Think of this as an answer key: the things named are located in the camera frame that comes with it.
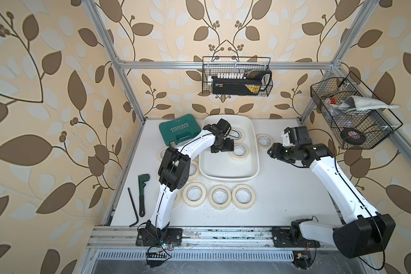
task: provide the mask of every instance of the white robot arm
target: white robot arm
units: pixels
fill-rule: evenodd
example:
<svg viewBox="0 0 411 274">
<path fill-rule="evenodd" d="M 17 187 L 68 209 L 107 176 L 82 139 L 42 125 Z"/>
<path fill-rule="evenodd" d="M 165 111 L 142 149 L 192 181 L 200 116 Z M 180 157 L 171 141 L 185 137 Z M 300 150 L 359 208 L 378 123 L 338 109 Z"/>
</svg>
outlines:
<svg viewBox="0 0 411 274">
<path fill-rule="evenodd" d="M 141 242 L 161 244 L 166 237 L 169 216 L 178 191 L 189 177 L 190 160 L 210 147 L 212 153 L 233 151 L 234 140 L 225 138 L 231 130 L 230 124 L 220 119 L 217 124 L 208 124 L 192 141 L 177 148 L 169 147 L 158 170 L 160 192 L 154 213 L 147 221 Z"/>
<path fill-rule="evenodd" d="M 347 258 L 383 251 L 395 228 L 394 220 L 381 215 L 350 182 L 324 144 L 312 145 L 305 126 L 285 129 L 283 144 L 274 143 L 269 156 L 286 163 L 300 160 L 321 180 L 337 204 L 345 225 L 296 220 L 291 238 L 304 238 L 334 245 Z"/>
</svg>

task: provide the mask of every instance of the black wire basket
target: black wire basket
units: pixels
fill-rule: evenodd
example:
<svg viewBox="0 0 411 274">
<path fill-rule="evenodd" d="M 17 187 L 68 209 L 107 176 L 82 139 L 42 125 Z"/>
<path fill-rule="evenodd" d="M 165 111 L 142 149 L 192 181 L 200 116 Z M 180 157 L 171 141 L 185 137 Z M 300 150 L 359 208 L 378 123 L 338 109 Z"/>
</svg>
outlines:
<svg viewBox="0 0 411 274">
<path fill-rule="evenodd" d="M 311 85 L 311 97 L 328 123 L 330 129 L 342 149 L 370 150 L 399 129 L 403 123 L 390 109 L 367 111 L 339 112 L 330 107 L 349 96 L 362 96 L 350 77 L 332 77 Z M 373 91 L 361 81 L 371 92 L 371 97 L 379 99 Z"/>
<path fill-rule="evenodd" d="M 273 88 L 268 57 L 203 57 L 202 95 L 268 96 Z"/>
</svg>

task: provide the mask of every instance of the red object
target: red object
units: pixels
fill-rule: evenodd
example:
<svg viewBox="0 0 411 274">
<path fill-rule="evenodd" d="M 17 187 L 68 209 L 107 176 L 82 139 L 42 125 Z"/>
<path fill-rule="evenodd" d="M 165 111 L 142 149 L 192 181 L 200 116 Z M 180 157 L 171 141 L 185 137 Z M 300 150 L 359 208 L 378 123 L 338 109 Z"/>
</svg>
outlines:
<svg viewBox="0 0 411 274">
<path fill-rule="evenodd" d="M 335 98 L 326 98 L 325 100 L 324 100 L 324 103 L 326 103 L 326 104 L 336 104 L 337 103 L 337 101 L 335 100 Z"/>
</svg>

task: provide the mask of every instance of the black cable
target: black cable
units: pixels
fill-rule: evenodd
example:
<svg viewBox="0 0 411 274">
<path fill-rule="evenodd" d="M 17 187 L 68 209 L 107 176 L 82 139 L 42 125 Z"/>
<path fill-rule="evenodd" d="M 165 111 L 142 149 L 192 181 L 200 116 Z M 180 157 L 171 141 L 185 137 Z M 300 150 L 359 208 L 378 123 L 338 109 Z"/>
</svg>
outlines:
<svg viewBox="0 0 411 274">
<path fill-rule="evenodd" d="M 327 134 L 329 135 L 329 137 L 332 139 L 332 141 L 334 140 L 334 139 L 332 138 L 332 136 L 331 136 L 327 131 L 325 131 L 325 130 L 323 130 L 323 129 L 318 129 L 318 130 L 321 130 L 321 131 L 327 133 Z M 371 269 L 374 269 L 374 270 L 376 270 L 376 271 L 382 270 L 382 269 L 384 268 L 384 266 L 385 266 L 385 245 L 384 245 L 384 240 L 383 240 L 383 238 L 382 238 L 382 234 L 380 233 L 380 230 L 379 230 L 379 226 L 377 225 L 376 220 L 374 219 L 374 216 L 370 213 L 370 211 L 367 209 L 367 207 L 364 205 L 364 203 L 361 201 L 361 199 L 358 197 L 358 195 L 351 189 L 350 185 L 348 185 L 348 183 L 345 181 L 345 179 L 341 176 L 341 174 L 340 174 L 340 172 L 339 172 L 339 170 L 338 170 L 338 166 L 337 166 L 337 156 L 335 155 L 335 153 L 334 153 L 334 161 L 335 161 L 335 169 L 337 170 L 337 174 L 341 177 L 341 179 L 344 181 L 344 183 L 346 184 L 346 186 L 347 186 L 347 187 L 350 189 L 350 191 L 355 195 L 356 199 L 358 199 L 358 201 L 361 203 L 361 205 L 365 208 L 365 210 L 367 211 L 367 213 L 368 213 L 368 214 L 370 215 L 370 217 L 372 218 L 372 220 L 373 220 L 373 222 L 374 222 L 374 225 L 376 226 L 377 232 L 379 233 L 380 243 L 381 243 L 382 249 L 383 249 L 383 250 L 382 250 L 383 260 L 382 260 L 382 266 L 381 266 L 380 268 L 375 268 L 375 267 L 369 265 L 365 260 L 363 260 L 363 259 L 362 259 L 361 257 L 359 257 L 359 256 L 358 256 L 358 258 L 359 258 L 360 260 L 362 260 L 362 262 L 364 262 L 364 263 L 365 263 L 368 267 L 370 267 Z"/>
<path fill-rule="evenodd" d="M 293 163 L 290 163 L 290 164 L 293 165 L 294 167 L 298 167 L 298 168 L 307 168 L 307 167 L 300 167 L 300 166 L 294 165 Z"/>
</svg>

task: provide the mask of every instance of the tape roll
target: tape roll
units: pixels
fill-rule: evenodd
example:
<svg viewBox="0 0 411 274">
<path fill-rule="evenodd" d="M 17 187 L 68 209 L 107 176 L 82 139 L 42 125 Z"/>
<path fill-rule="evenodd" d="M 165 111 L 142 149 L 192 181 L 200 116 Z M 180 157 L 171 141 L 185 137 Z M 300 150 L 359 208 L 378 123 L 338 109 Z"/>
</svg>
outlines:
<svg viewBox="0 0 411 274">
<path fill-rule="evenodd" d="M 239 184 L 233 189 L 231 200 L 238 209 L 248 209 L 254 204 L 256 195 L 254 194 L 253 189 L 249 186 Z"/>
<path fill-rule="evenodd" d="M 231 203 L 231 192 L 223 185 L 216 185 L 210 190 L 208 200 L 215 209 L 226 209 Z"/>
<path fill-rule="evenodd" d="M 172 208 L 175 208 L 180 204 L 181 196 L 182 196 L 181 191 L 178 191 L 177 196 L 175 197 L 174 204 L 172 205 Z"/>
<path fill-rule="evenodd" d="M 199 177 L 199 164 L 195 161 L 190 161 L 188 181 L 194 181 Z"/>
<path fill-rule="evenodd" d="M 230 158 L 236 162 L 243 162 L 247 159 L 249 150 L 243 143 L 235 143 L 234 151 L 230 152 Z"/>
<path fill-rule="evenodd" d="M 183 200 L 191 207 L 200 206 L 206 199 L 206 188 L 197 182 L 188 184 L 183 191 Z"/>
<path fill-rule="evenodd" d="M 256 141 L 257 141 L 257 146 L 263 149 L 269 149 L 274 143 L 273 138 L 269 136 L 268 134 L 256 135 Z"/>
<path fill-rule="evenodd" d="M 157 157 L 160 162 L 163 161 L 163 157 L 164 157 L 164 154 L 166 153 L 167 148 L 168 146 L 165 146 L 164 148 L 160 149 L 160 151 L 158 152 Z"/>
<path fill-rule="evenodd" d="M 245 132 L 241 129 L 231 129 L 228 133 L 228 137 L 235 142 L 243 142 L 245 139 Z"/>
</svg>

